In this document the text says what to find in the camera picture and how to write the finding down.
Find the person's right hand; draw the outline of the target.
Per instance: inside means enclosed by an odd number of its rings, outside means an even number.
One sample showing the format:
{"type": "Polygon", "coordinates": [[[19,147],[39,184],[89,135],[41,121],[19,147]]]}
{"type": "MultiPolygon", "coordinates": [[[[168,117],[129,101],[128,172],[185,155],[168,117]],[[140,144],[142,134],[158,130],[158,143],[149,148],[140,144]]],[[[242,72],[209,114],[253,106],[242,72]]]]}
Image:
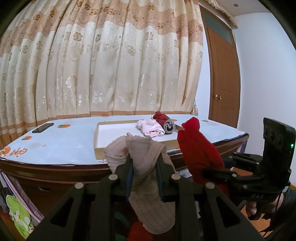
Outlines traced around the person's right hand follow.
{"type": "Polygon", "coordinates": [[[262,212],[258,209],[256,202],[247,201],[245,210],[249,220],[259,220],[261,218],[262,212]]]}

